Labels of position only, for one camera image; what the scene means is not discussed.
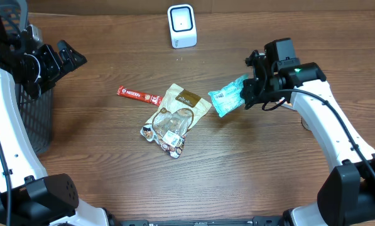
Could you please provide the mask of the green wet wipes pack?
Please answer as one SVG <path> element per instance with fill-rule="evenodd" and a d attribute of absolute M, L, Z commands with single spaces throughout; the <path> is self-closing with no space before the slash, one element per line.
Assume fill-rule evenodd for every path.
<path fill-rule="evenodd" d="M 248 74 L 240 76 L 220 90 L 208 93 L 219 117 L 224 117 L 243 105 L 244 99 L 241 97 L 241 91 L 243 90 L 243 81 L 245 79 L 248 79 Z"/>

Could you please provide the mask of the brown cookie bag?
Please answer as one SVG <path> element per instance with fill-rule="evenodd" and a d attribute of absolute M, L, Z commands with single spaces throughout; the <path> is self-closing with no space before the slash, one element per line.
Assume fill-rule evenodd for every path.
<path fill-rule="evenodd" d="M 185 147 L 187 133 L 211 107 L 210 102 L 174 83 L 140 134 L 177 159 Z"/>

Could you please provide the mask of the red Nescafe stick sachet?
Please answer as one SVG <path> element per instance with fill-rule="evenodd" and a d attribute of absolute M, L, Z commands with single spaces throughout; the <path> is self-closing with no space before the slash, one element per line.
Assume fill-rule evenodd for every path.
<path fill-rule="evenodd" d="M 146 102 L 149 104 L 153 104 L 159 106 L 163 98 L 159 95 L 152 95 L 147 94 L 140 91 L 130 90 L 125 88 L 124 86 L 120 86 L 117 90 L 117 95 L 122 97 L 127 97 L 130 99 Z"/>

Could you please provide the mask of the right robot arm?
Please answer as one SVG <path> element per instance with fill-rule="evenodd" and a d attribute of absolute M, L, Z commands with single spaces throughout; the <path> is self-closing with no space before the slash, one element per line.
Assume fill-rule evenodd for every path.
<path fill-rule="evenodd" d="M 245 108 L 290 103 L 322 148 L 330 174 L 315 203 L 285 211 L 277 225 L 352 225 L 375 220 L 375 149 L 354 129 L 315 63 L 301 63 L 291 38 L 274 40 L 246 59 Z"/>

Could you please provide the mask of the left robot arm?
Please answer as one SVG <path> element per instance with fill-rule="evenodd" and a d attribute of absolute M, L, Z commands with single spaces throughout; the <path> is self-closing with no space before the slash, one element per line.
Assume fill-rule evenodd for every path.
<path fill-rule="evenodd" d="M 30 28 L 8 34 L 0 15 L 0 223 L 112 225 L 103 208 L 78 196 L 67 174 L 49 175 L 33 150 L 15 95 L 21 84 L 32 100 L 52 89 L 86 58 L 66 41 L 41 44 Z"/>

